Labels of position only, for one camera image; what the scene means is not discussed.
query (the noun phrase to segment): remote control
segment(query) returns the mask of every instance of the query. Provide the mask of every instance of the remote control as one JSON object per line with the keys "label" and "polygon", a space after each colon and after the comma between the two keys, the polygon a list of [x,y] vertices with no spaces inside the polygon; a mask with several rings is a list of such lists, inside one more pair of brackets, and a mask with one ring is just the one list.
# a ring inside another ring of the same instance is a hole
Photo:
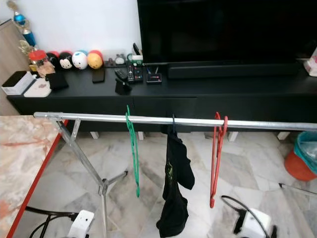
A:
{"label": "remote control", "polygon": [[133,72],[134,72],[134,81],[143,82],[142,67],[133,66]]}
{"label": "remote control", "polygon": [[131,64],[129,64],[127,70],[128,70],[128,82],[134,83],[133,66]]}
{"label": "remote control", "polygon": [[115,69],[114,70],[115,75],[117,75],[118,78],[120,78],[123,81],[126,81],[128,78],[128,75],[123,72],[121,69]]}

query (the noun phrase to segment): small black box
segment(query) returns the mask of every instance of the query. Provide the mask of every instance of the small black box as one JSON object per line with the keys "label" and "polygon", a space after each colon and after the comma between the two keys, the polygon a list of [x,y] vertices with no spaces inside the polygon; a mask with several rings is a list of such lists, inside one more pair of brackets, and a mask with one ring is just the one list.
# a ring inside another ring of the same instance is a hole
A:
{"label": "small black box", "polygon": [[159,84],[162,83],[162,75],[160,73],[148,73],[147,84]]}

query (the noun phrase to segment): marble table top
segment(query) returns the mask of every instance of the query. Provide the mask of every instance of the marble table top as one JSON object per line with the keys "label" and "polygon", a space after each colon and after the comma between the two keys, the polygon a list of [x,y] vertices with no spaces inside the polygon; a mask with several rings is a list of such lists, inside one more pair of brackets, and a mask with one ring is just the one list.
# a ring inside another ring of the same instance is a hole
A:
{"label": "marble table top", "polygon": [[57,134],[48,119],[0,117],[0,238],[7,236]]}

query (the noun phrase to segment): tv screen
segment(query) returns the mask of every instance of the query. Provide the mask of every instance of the tv screen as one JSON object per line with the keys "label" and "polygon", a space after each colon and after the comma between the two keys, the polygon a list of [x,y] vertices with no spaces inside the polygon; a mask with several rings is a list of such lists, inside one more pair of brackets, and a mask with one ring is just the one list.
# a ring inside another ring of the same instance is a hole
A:
{"label": "tv screen", "polygon": [[138,0],[144,63],[286,62],[317,46],[317,0]]}

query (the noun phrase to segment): power cord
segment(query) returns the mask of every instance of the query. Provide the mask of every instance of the power cord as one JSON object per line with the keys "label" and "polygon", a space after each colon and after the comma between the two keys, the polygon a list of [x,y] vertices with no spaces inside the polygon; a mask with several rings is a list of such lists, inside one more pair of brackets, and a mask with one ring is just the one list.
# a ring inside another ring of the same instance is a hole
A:
{"label": "power cord", "polygon": [[239,214],[241,213],[241,210],[242,210],[242,209],[239,209],[239,208],[237,208],[237,207],[232,206],[232,205],[231,205],[230,203],[228,203],[225,199],[230,199],[230,200],[232,200],[232,201],[238,203],[239,205],[241,205],[244,209],[246,209],[246,210],[254,217],[254,219],[256,219],[256,221],[258,222],[258,224],[261,226],[261,228],[262,228],[262,230],[263,230],[263,232],[264,232],[264,234],[265,234],[265,237],[266,237],[266,238],[271,238],[271,237],[268,235],[268,233],[266,232],[266,230],[265,230],[265,228],[264,228],[262,222],[258,219],[258,217],[254,214],[254,212],[252,212],[245,204],[243,204],[242,202],[238,201],[237,199],[235,199],[235,198],[233,198],[233,197],[229,197],[229,196],[226,196],[226,195],[221,196],[221,200],[222,200],[226,205],[228,205],[229,207],[231,207],[233,210],[239,212]]}
{"label": "power cord", "polygon": [[25,211],[29,211],[29,212],[34,212],[34,213],[38,213],[38,214],[43,214],[43,215],[47,215],[47,219],[45,222],[41,223],[39,226],[37,226],[32,233],[30,234],[29,238],[32,238],[35,234],[35,232],[43,227],[41,234],[40,234],[40,238],[43,238],[45,235],[45,232],[48,228],[48,225],[50,223],[50,221],[55,220],[56,218],[60,218],[60,217],[69,217],[71,219],[71,221],[75,221],[76,217],[78,216],[77,212],[55,212],[55,211],[46,211],[46,210],[42,210],[42,209],[37,209],[34,207],[29,207],[26,206]]}

